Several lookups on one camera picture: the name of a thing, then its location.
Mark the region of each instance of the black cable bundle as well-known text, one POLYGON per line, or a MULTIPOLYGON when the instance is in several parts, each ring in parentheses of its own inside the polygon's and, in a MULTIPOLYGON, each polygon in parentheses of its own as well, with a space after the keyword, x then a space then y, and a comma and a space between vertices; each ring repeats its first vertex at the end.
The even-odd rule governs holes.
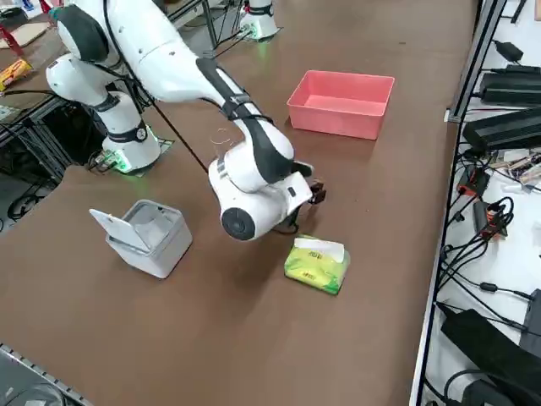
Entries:
POLYGON ((21 196, 15 199, 8 208, 8 218, 17 222, 23 218, 44 196, 38 196, 37 192, 45 183, 32 184, 21 196))
POLYGON ((441 252, 443 261, 441 262, 442 266, 440 267, 440 270, 443 271, 443 273, 438 281, 438 289, 443 288, 445 284, 449 282, 449 280, 451 280, 462 267, 481 257, 487 251, 489 241, 501 230, 511 224, 511 221, 515 216, 513 214, 514 209, 515 204, 511 197, 504 197, 490 204, 488 206, 488 210, 493 213, 492 219, 487 222, 487 224, 481 228, 467 243, 457 247, 453 247, 451 245, 446 245, 443 247, 441 252), (458 253, 451 262, 447 262, 448 255, 453 251, 458 251, 458 253))

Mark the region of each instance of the table surface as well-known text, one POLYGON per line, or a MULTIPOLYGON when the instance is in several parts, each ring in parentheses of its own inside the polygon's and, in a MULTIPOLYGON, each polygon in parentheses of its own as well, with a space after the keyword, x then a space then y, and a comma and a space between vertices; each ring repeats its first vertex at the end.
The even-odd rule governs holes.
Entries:
MULTIPOLYGON (((456 139, 443 116, 473 16, 467 1, 283 0, 273 41, 220 57, 325 181, 301 232, 350 252, 337 297, 284 277, 292 237, 227 237, 177 143, 141 179, 69 168, 0 239, 0 339, 95 405, 405 404, 456 139), (309 69, 396 78, 376 142, 291 127, 286 102, 309 69), (180 209, 194 235, 165 281, 125 265, 88 214, 142 198, 180 209)), ((219 129, 234 137, 202 102, 164 110, 204 162, 219 129)))

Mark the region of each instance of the plug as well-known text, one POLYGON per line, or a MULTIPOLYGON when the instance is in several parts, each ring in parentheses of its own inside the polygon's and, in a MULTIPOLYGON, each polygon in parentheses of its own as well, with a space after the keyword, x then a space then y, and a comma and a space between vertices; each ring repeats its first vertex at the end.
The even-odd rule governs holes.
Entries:
POLYGON ((500 42, 493 40, 496 45, 496 51, 504 57, 507 61, 515 63, 522 59, 524 52, 515 47, 511 42, 500 42))

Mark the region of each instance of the pink tray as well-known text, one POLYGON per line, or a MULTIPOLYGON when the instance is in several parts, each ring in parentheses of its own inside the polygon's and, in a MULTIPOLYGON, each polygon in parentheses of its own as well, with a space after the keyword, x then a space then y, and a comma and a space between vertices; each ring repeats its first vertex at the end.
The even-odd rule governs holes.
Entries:
POLYGON ((395 78, 309 70, 287 101, 292 126, 378 138, 395 78))

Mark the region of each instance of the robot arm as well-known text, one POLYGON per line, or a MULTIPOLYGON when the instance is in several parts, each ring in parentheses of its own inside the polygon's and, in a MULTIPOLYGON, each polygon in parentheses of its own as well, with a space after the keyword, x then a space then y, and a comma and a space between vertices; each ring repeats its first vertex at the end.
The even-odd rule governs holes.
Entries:
MULTIPOLYGON (((293 148, 287 137, 214 60, 199 58, 189 50, 151 0, 105 3, 109 26, 99 0, 74 0, 65 8, 67 13, 59 14, 59 34, 77 59, 118 63, 113 35, 126 63, 153 97, 164 102, 207 100, 243 132, 244 141, 209 167, 210 184, 221 205, 221 223, 230 235, 257 239, 312 197, 303 175, 293 170, 293 148), (77 24, 73 22, 76 14, 77 24), (83 20, 90 28, 81 35, 83 20), (85 44, 92 31, 96 33, 92 41, 101 43, 89 50, 85 44)), ((100 84, 94 80, 93 86, 100 84)), ((57 91, 58 86, 53 83, 52 88, 57 91)))

